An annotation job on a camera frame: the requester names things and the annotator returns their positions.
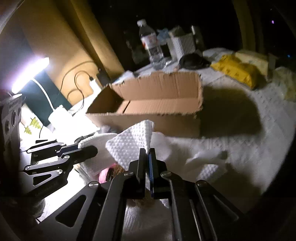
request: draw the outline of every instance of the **cardboard box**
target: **cardboard box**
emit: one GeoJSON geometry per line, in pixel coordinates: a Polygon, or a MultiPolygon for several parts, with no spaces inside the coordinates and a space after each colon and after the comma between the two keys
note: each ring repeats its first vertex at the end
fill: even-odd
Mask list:
{"type": "Polygon", "coordinates": [[[198,137],[202,84],[195,72],[165,74],[126,80],[105,87],[87,110],[96,125],[110,125],[123,131],[151,120],[154,131],[167,136],[198,137]]]}

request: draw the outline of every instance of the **black cable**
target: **black cable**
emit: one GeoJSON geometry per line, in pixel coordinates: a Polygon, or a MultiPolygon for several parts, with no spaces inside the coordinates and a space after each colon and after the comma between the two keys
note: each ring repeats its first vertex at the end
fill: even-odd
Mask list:
{"type": "Polygon", "coordinates": [[[41,127],[40,131],[39,131],[39,138],[40,138],[40,134],[41,134],[41,131],[43,129],[44,125],[41,127]]]}
{"type": "Polygon", "coordinates": [[[60,88],[60,90],[59,90],[59,93],[57,94],[57,97],[56,97],[55,101],[53,102],[53,105],[54,105],[55,102],[57,101],[59,95],[62,93],[62,88],[63,88],[64,80],[65,80],[65,77],[67,76],[67,74],[69,74],[72,70],[76,69],[77,67],[79,67],[79,66],[81,66],[81,65],[83,65],[83,64],[87,64],[87,63],[94,63],[94,64],[95,64],[95,62],[94,62],[93,60],[87,60],[87,61],[81,62],[80,64],[75,65],[74,67],[72,67],[71,69],[69,69],[69,70],[65,73],[65,75],[63,76],[63,79],[62,79],[61,88],[60,88]]]}
{"type": "Polygon", "coordinates": [[[84,99],[85,99],[85,97],[84,97],[84,94],[83,94],[83,92],[82,92],[82,90],[78,87],[78,85],[77,85],[77,76],[78,76],[78,74],[80,74],[80,73],[85,73],[85,74],[87,74],[88,75],[88,77],[89,77],[89,80],[93,80],[93,78],[92,78],[92,76],[87,72],[87,71],[85,71],[85,70],[79,70],[79,71],[77,71],[76,72],[76,74],[75,74],[75,76],[74,76],[74,84],[75,84],[75,86],[76,86],[76,89],[72,89],[69,93],[68,93],[68,95],[67,95],[67,100],[68,100],[68,98],[69,98],[69,95],[72,93],[72,92],[74,92],[74,91],[79,91],[81,94],[82,94],[82,105],[81,105],[81,107],[73,114],[73,115],[75,115],[79,110],[81,110],[83,107],[84,107],[84,99]]]}
{"type": "Polygon", "coordinates": [[[81,94],[82,94],[82,105],[81,105],[81,107],[79,108],[79,110],[81,110],[83,107],[84,107],[84,94],[83,94],[83,92],[82,92],[82,90],[81,89],[72,89],[69,93],[68,93],[68,95],[67,95],[67,100],[68,100],[68,98],[69,98],[69,95],[72,93],[72,92],[74,92],[74,91],[79,91],[81,94]]]}

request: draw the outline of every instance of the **pink object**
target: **pink object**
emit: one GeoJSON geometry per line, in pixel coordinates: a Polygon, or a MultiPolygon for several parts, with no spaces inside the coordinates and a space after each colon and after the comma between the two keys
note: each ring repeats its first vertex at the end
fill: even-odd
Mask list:
{"type": "Polygon", "coordinates": [[[109,168],[112,168],[116,165],[116,163],[112,164],[112,166],[105,168],[104,170],[102,170],[99,174],[99,183],[105,183],[106,182],[106,176],[107,173],[109,171],[109,168]]]}

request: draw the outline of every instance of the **plastic bottle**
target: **plastic bottle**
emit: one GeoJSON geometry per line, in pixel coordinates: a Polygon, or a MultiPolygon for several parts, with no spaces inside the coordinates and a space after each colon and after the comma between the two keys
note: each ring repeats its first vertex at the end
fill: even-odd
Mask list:
{"type": "Polygon", "coordinates": [[[145,19],[139,20],[137,24],[140,27],[139,35],[142,44],[149,54],[149,60],[153,68],[155,70],[163,69],[165,66],[165,59],[155,31],[147,25],[145,19]]]}

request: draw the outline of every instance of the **yellow plastic bag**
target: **yellow plastic bag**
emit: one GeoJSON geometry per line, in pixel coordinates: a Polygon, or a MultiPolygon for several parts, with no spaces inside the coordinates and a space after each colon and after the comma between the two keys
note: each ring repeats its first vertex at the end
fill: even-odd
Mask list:
{"type": "Polygon", "coordinates": [[[214,70],[229,75],[251,89],[254,89],[257,86],[260,76],[260,72],[256,66],[242,63],[234,55],[223,55],[217,63],[211,64],[211,67],[214,70]]]}

